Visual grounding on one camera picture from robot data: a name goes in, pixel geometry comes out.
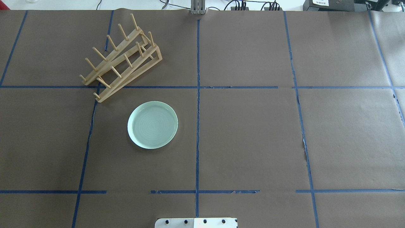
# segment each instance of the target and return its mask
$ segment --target white floor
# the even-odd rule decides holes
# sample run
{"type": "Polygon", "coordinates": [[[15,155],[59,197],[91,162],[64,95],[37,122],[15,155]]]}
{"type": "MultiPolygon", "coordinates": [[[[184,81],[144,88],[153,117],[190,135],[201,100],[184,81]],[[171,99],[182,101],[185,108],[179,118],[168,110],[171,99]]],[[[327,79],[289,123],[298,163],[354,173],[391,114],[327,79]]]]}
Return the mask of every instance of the white floor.
{"type": "MultiPolygon", "coordinates": [[[[301,11],[305,0],[277,0],[283,10],[301,11]]],[[[38,0],[36,3],[28,3],[26,0],[3,0],[10,8],[15,10],[92,10],[96,9],[100,0],[38,0]]],[[[221,10],[227,5],[228,0],[206,0],[206,7],[215,6],[221,10]]],[[[170,0],[170,4],[176,4],[190,8],[190,0],[170,0]]],[[[159,0],[102,0],[99,9],[113,10],[119,8],[127,9],[162,9],[164,3],[159,0]]],[[[248,2],[249,10],[260,10],[263,3],[248,2]]],[[[167,6],[166,9],[179,9],[175,6],[167,6]]]]}

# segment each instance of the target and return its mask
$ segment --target light green plate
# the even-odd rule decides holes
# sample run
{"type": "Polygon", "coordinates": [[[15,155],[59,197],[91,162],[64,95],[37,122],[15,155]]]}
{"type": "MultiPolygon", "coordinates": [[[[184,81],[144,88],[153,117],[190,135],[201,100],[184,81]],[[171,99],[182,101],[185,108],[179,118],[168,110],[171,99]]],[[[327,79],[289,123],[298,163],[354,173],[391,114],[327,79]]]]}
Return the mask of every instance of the light green plate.
{"type": "Polygon", "coordinates": [[[149,101],[130,115],[128,134],[138,146],[156,149],[173,139],[177,126],[177,115],[172,107],[160,101],[149,101]]]}

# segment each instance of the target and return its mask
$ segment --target wooden frame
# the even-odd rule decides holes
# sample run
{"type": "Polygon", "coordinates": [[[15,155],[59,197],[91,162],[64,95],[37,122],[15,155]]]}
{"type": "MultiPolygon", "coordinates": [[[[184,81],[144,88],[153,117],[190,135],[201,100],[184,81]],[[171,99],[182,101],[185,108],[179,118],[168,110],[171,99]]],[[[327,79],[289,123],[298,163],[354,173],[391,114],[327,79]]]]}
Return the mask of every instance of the wooden frame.
{"type": "Polygon", "coordinates": [[[93,81],[98,80],[106,87],[100,94],[94,93],[98,102],[103,102],[112,94],[116,93],[119,89],[130,83],[132,80],[134,80],[162,60],[162,54],[160,53],[158,45],[153,41],[152,33],[148,32],[149,37],[146,36],[142,29],[136,24],[134,15],[132,13],[130,15],[132,17],[132,22],[135,26],[135,29],[127,36],[121,24],[118,24],[118,27],[121,30],[122,35],[124,36],[124,40],[118,46],[116,46],[111,37],[107,35],[110,44],[114,48],[114,50],[111,51],[111,53],[107,55],[107,57],[104,57],[103,54],[101,54],[95,47],[93,47],[93,50],[103,59],[100,64],[95,67],[88,58],[85,58],[86,62],[92,67],[93,71],[91,71],[86,77],[79,75],[79,77],[82,79],[82,83],[85,85],[89,85],[93,81]],[[142,42],[136,42],[136,45],[134,47],[118,56],[138,36],[141,36],[142,42]],[[128,57],[137,52],[139,52],[140,56],[134,62],[130,62],[128,57]],[[119,73],[115,69],[115,67],[123,61],[126,61],[128,63],[128,68],[124,70],[124,72],[119,73]],[[107,84],[101,77],[110,70],[112,70],[117,75],[117,78],[111,84],[107,84]]]}

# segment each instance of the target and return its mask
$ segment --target red object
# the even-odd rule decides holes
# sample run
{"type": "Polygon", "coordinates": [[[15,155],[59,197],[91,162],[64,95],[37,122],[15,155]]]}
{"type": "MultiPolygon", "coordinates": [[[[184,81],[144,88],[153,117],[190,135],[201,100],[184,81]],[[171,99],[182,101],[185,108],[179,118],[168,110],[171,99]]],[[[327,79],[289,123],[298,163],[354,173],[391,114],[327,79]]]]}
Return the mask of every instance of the red object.
{"type": "Polygon", "coordinates": [[[10,8],[8,8],[8,7],[6,6],[6,4],[4,4],[4,2],[3,2],[2,0],[0,0],[0,10],[2,10],[2,9],[9,10],[10,8]]]}

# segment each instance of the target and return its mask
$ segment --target round ceramic plate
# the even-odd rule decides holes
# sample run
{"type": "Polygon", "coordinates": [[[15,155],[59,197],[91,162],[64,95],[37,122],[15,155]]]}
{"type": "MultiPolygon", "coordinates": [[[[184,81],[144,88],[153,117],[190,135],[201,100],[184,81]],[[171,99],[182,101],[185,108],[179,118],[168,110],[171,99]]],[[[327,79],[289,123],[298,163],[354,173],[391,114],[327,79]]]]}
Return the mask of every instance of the round ceramic plate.
{"type": "Polygon", "coordinates": [[[177,115],[172,107],[160,101],[149,101],[130,115],[128,134],[138,146],[156,149],[173,139],[177,126],[177,115]]]}

